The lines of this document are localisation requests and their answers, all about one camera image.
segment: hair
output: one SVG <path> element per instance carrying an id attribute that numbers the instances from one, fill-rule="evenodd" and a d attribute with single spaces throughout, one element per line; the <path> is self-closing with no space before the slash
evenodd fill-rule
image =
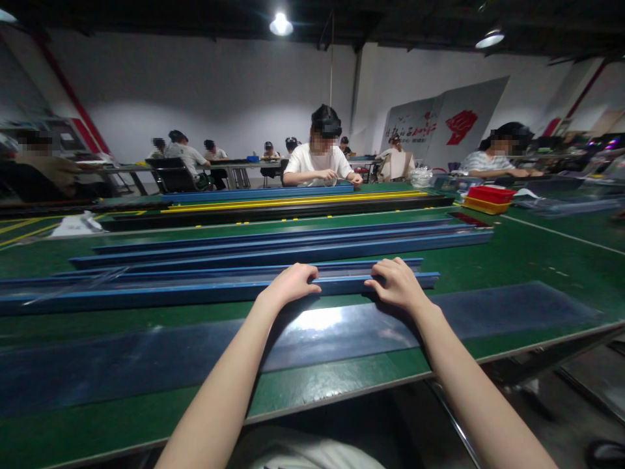
<path id="1" fill-rule="evenodd" d="M 311 121 L 312 129 L 315 132 L 322 132 L 324 128 L 327 127 L 334 128 L 335 130 L 340 130 L 339 115 L 327 104 L 322 104 L 319 109 L 312 113 Z"/>
<path id="2" fill-rule="evenodd" d="M 189 140 L 180 130 L 172 130 L 167 134 L 173 143 L 180 143 L 183 140 Z"/>
<path id="3" fill-rule="evenodd" d="M 16 138 L 22 145 L 52 145 L 52 137 L 47 132 L 38 130 L 18 130 Z"/>
<path id="4" fill-rule="evenodd" d="M 293 151 L 298 147 L 298 140 L 295 137 L 289 137 L 285 140 L 286 151 Z"/>
<path id="5" fill-rule="evenodd" d="M 501 127 L 491 130 L 490 137 L 480 142 L 479 150 L 486 151 L 493 144 L 493 140 L 518 140 L 519 147 L 526 147 L 532 140 L 534 134 L 528 126 L 520 122 L 508 122 Z"/>

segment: red container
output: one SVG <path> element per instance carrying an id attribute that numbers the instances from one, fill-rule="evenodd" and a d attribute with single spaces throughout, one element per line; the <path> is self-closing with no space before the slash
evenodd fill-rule
<path id="1" fill-rule="evenodd" d="M 510 203 L 514 194 L 516 191 L 476 186 L 469 189 L 467 197 L 500 205 Z"/>

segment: ceiling light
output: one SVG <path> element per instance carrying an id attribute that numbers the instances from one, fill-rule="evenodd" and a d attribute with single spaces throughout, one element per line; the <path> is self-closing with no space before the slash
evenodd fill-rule
<path id="1" fill-rule="evenodd" d="M 490 46 L 494 46 L 495 44 L 500 43 L 504 39 L 505 35 L 501 32 L 499 28 L 495 28 L 492 31 L 488 31 L 486 33 L 486 37 L 482 39 L 480 42 L 475 44 L 476 49 L 484 49 Z"/>
<path id="2" fill-rule="evenodd" d="M 11 13 L 4 11 L 0 8 L 0 22 L 2 23 L 17 23 L 18 19 Z"/>
<path id="3" fill-rule="evenodd" d="M 271 22 L 269 29 L 277 36 L 288 36 L 293 32 L 293 25 L 287 20 L 284 13 L 276 13 L 275 20 Z"/>

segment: ceiling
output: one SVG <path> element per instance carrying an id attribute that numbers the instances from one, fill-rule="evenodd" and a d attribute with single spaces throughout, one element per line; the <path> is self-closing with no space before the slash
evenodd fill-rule
<path id="1" fill-rule="evenodd" d="M 506 38 L 492 53 L 585 59 L 625 54 L 623 0 L 0 0 L 26 28 L 46 27 L 219 38 L 277 38 L 269 22 L 280 9 L 294 24 L 287 40 L 359 51 L 381 46 L 471 50 L 494 25 Z"/>

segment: red fist logo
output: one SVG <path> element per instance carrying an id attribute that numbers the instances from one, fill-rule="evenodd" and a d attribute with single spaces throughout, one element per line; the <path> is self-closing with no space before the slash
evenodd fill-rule
<path id="1" fill-rule="evenodd" d="M 477 121 L 477 114 L 473 111 L 462 111 L 451 119 L 447 119 L 445 124 L 453 132 L 447 145 L 457 145 L 467 135 L 468 131 L 473 128 Z"/>

